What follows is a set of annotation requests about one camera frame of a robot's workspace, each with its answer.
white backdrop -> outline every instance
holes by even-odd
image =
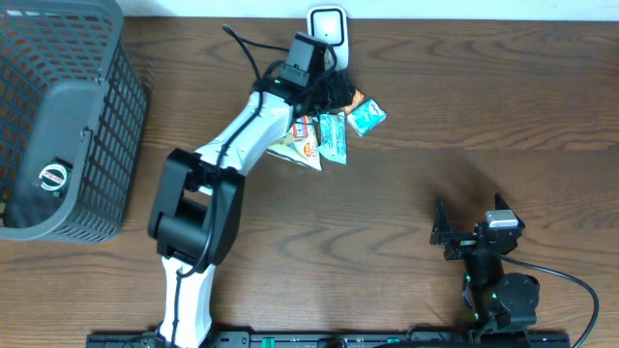
[[[125,15],[305,17],[341,5],[351,18],[619,20],[619,0],[117,0]]]

basket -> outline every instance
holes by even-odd
[[[113,0],[0,1],[0,239],[120,232],[147,106],[122,27]]]

light blue packet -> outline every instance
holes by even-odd
[[[363,105],[357,107],[346,119],[350,127],[352,127],[359,136],[364,136],[386,118],[387,113],[374,99],[370,99]]]
[[[344,113],[320,115],[320,137],[318,153],[327,160],[346,164],[346,123]]]

wooden table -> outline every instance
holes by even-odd
[[[146,234],[167,154],[214,138],[253,80],[221,30],[289,45],[303,20],[128,18],[125,43],[153,90],[123,233],[110,243],[0,244],[0,347],[83,347],[94,331],[162,320]],[[461,262],[428,244],[434,199],[471,229],[503,192],[527,229],[512,256],[581,277],[600,295],[587,347],[619,340],[619,31],[615,23],[351,20],[349,71],[388,112],[348,130],[348,165],[264,156],[211,302],[256,330],[407,329],[472,320]],[[260,69],[283,57],[251,50]],[[589,295],[550,275],[538,327],[575,341]]]

